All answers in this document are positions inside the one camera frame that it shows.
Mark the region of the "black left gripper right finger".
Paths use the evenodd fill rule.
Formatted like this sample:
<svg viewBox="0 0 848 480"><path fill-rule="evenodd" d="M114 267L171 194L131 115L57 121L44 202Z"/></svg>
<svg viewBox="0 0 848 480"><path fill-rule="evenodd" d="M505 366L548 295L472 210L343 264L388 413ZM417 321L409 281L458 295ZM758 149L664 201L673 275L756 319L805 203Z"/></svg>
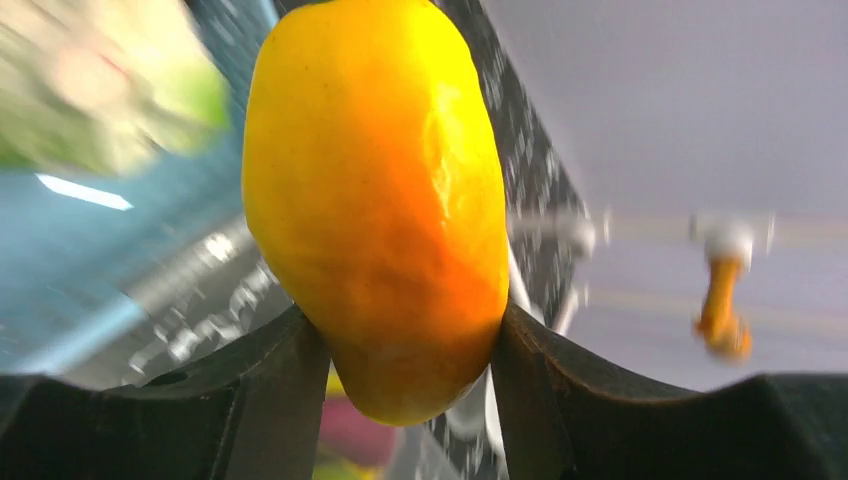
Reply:
<svg viewBox="0 0 848 480"><path fill-rule="evenodd" d="M504 314L492 378L514 479L843 479L847 378L760 374L699 393Z"/></svg>

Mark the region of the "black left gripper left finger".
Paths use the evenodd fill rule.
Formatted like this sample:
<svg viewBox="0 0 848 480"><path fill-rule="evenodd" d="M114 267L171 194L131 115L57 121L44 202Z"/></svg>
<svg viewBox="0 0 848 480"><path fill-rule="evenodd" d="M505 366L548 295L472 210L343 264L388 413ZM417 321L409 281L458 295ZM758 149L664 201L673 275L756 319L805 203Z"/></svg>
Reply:
<svg viewBox="0 0 848 480"><path fill-rule="evenodd" d="M290 308L136 387L1 380L5 479L308 479L329 357Z"/></svg>

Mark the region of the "yellow orange mango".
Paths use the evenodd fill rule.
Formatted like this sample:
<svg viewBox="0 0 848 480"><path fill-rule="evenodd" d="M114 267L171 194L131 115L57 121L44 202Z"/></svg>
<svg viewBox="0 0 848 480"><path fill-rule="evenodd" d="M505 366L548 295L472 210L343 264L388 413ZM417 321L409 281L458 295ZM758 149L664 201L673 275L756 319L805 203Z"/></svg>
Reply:
<svg viewBox="0 0 848 480"><path fill-rule="evenodd" d="M246 108L248 227L364 415L440 415L508 302L505 189L465 39L429 1L324 1L264 41Z"/></svg>

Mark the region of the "clear zip top bag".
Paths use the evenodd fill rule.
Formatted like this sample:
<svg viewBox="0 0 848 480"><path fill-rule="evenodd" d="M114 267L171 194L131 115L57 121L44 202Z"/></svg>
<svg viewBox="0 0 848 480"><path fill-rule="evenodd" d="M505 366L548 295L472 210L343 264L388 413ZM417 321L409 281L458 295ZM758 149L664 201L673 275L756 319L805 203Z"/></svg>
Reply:
<svg viewBox="0 0 848 480"><path fill-rule="evenodd" d="M328 375L314 479L507 479L491 376L445 414L397 428L358 412Z"/></svg>

